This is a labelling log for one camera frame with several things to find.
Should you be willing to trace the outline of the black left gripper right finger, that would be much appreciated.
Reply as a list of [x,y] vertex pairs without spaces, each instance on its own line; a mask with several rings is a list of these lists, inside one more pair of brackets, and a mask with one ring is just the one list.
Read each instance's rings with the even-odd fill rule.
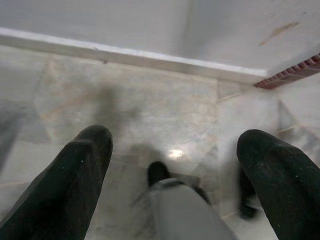
[[240,135],[236,155],[280,240],[320,238],[320,169],[299,148],[258,129]]

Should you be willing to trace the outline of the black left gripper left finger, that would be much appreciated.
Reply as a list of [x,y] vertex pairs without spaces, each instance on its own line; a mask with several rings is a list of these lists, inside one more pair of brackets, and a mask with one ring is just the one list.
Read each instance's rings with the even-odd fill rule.
[[83,240],[113,152],[111,132],[90,125],[64,146],[0,222],[2,240]]

